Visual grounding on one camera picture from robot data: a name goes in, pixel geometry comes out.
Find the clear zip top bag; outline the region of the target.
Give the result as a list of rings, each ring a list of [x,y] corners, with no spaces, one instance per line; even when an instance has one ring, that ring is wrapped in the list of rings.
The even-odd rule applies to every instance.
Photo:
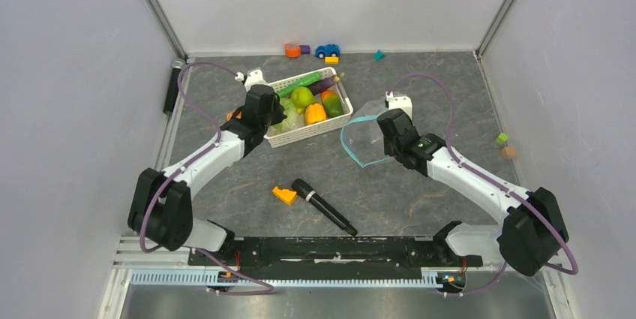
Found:
[[[387,111],[383,99],[368,101],[340,130],[340,143],[348,156],[360,167],[381,164],[390,159],[384,153],[384,136],[377,123]]]

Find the green toy cabbage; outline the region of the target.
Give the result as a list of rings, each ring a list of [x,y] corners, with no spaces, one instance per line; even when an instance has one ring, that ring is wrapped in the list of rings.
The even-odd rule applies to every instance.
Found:
[[[296,106],[289,98],[281,98],[280,104],[286,117],[281,123],[271,127],[271,134],[274,136],[299,129],[304,124],[303,115],[298,113]]]

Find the green toy pear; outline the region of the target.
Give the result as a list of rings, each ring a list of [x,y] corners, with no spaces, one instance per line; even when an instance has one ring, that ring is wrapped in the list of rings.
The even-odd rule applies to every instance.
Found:
[[[297,113],[303,113],[308,106],[317,102],[314,94],[307,87],[294,89],[290,95],[290,100],[295,106]]]

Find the orange toy bell pepper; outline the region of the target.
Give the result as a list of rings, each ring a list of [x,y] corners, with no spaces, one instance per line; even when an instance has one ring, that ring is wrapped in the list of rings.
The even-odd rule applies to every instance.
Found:
[[[320,103],[310,104],[304,111],[304,122],[306,125],[313,125],[328,119],[324,106]]]

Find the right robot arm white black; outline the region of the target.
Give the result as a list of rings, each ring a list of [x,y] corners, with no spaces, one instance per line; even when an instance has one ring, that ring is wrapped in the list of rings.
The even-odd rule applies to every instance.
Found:
[[[578,273],[567,246],[569,233],[551,191],[543,187],[531,191],[487,172],[441,137],[420,134],[402,109],[383,113],[377,123],[386,155],[406,169],[452,188],[496,222],[484,227],[452,224],[433,244],[439,263],[452,265],[465,255],[495,257],[520,274],[533,276],[562,251],[571,265],[567,272]]]

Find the orange red round toy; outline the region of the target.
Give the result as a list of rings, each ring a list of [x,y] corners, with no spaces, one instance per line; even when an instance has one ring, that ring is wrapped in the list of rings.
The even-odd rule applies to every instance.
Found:
[[[226,115],[226,120],[227,120],[227,121],[229,121],[229,120],[231,120],[232,118],[234,118],[234,119],[240,119],[241,117],[242,117],[242,113],[241,113],[240,111],[238,111],[238,112],[231,112],[231,113],[228,113],[228,114]]]

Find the white plastic basket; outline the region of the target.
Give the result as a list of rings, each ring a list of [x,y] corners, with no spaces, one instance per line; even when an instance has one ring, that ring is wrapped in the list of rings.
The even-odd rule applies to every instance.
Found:
[[[271,86],[275,91],[279,91],[280,89],[284,89],[287,86],[292,85],[294,82],[300,80],[302,77],[313,73],[320,73],[322,79],[332,77],[334,75],[339,75],[339,73],[333,67],[328,66],[292,77],[287,77],[285,79],[277,80],[268,83],[268,85]],[[279,134],[276,133],[276,130],[273,127],[270,127],[270,129],[268,129],[264,136],[269,145],[272,148],[276,148],[290,143],[298,142],[300,140],[305,140],[311,137],[325,134],[333,130],[339,130],[343,126],[345,126],[345,124],[348,123],[353,114],[353,106],[342,83],[336,83],[334,86],[331,87],[331,90],[335,91],[339,97],[340,104],[343,107],[344,112],[342,116],[327,119],[325,121],[318,122],[312,125],[305,125],[304,117],[299,116],[296,120],[294,129]]]

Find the green toy cucumber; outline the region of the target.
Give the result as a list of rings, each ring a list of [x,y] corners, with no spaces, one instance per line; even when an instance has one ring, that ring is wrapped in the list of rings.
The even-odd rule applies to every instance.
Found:
[[[303,77],[300,77],[296,81],[290,83],[285,88],[277,91],[277,95],[281,98],[288,97],[295,89],[307,87],[311,84],[319,82],[321,79],[322,74],[320,72],[313,72],[311,74],[304,75]]]

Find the orange wedge block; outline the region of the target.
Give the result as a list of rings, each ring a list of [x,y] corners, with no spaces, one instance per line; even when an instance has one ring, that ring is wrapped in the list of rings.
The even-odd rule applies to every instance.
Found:
[[[285,203],[288,206],[291,206],[296,201],[298,194],[296,191],[288,189],[288,188],[279,188],[275,186],[272,189],[273,195],[279,199],[281,202]]]

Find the black microphone on table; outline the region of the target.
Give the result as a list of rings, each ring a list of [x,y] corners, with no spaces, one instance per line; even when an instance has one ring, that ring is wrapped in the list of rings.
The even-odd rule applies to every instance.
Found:
[[[297,193],[298,196],[314,206],[328,220],[338,226],[341,230],[353,237],[356,237],[358,235],[358,231],[353,227],[350,221],[345,218],[339,211],[337,211],[336,208],[329,204],[325,199],[323,199],[306,181],[304,181],[303,179],[295,179],[292,182],[292,189]]]

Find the purple toy eggplant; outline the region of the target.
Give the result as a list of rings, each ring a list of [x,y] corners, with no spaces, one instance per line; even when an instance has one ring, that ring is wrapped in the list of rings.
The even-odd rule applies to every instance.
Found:
[[[341,76],[338,74],[326,77],[315,83],[310,84],[307,88],[310,89],[312,95],[319,95],[326,90],[329,90],[332,86],[335,86],[341,81]]]

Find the lime green cube block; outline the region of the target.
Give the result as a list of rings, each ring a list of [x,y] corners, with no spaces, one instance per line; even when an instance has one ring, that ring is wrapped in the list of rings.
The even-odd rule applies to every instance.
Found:
[[[508,140],[509,140],[509,135],[507,135],[507,133],[505,132],[501,132],[496,138],[496,143],[504,146],[508,142]]]

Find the yellow lego brick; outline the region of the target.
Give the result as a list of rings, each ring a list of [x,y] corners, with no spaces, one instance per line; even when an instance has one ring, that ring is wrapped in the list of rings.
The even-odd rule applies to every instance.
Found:
[[[324,58],[324,62],[327,65],[338,65],[340,61],[340,58],[337,56],[327,56]]]

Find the tan wooden cube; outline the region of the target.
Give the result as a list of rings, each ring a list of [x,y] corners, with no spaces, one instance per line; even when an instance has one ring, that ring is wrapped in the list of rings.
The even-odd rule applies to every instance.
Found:
[[[513,160],[518,156],[518,151],[513,146],[505,146],[501,149],[500,154],[506,160]]]

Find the black microphone on rail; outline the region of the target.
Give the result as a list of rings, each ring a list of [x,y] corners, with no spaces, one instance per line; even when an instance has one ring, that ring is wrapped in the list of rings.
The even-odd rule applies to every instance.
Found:
[[[169,76],[169,83],[166,91],[166,97],[163,104],[163,113],[171,115],[176,105],[177,97],[179,96],[178,78],[182,71],[182,68],[186,65],[184,59],[174,59],[171,63],[171,72]]]

